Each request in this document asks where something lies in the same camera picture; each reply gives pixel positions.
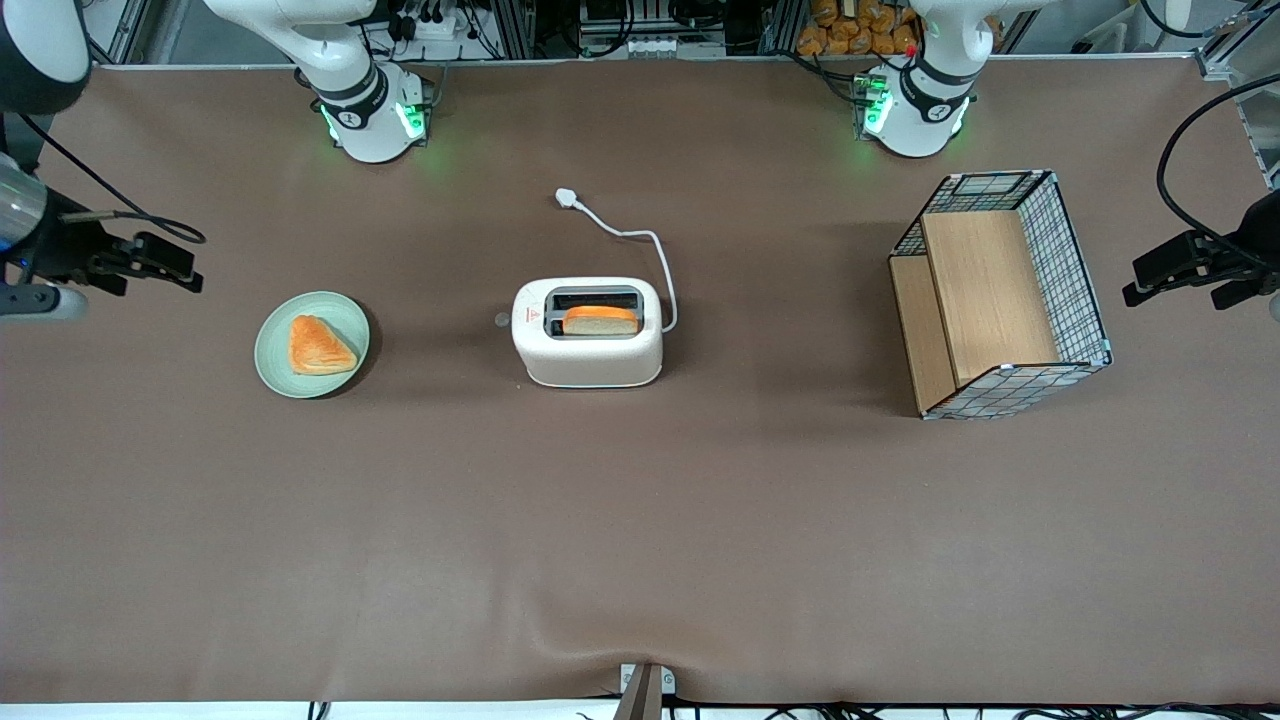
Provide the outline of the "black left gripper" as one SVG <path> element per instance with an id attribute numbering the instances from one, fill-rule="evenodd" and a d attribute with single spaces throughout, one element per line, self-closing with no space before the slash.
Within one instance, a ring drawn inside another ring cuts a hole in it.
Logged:
<path id="1" fill-rule="evenodd" d="M 1230 252 L 1238 266 L 1231 266 Z M 1135 279 L 1123 288 L 1128 307 L 1160 293 L 1234 279 L 1239 288 L 1277 288 L 1279 191 L 1252 204 L 1225 247 L 1198 231 L 1184 231 L 1133 261 Z"/>

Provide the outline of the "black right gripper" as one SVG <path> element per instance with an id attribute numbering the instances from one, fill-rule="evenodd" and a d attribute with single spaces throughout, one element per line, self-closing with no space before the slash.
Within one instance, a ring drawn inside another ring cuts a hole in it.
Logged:
<path id="1" fill-rule="evenodd" d="M 125 268 L 124 275 L 118 270 Z M 123 297 L 128 279 L 155 279 L 191 293 L 204 291 L 195 255 L 159 234 L 141 231 L 131 240 L 111 234 L 99 222 L 65 223 L 49 217 L 35 229 L 35 275 L 60 284 L 82 284 Z"/>

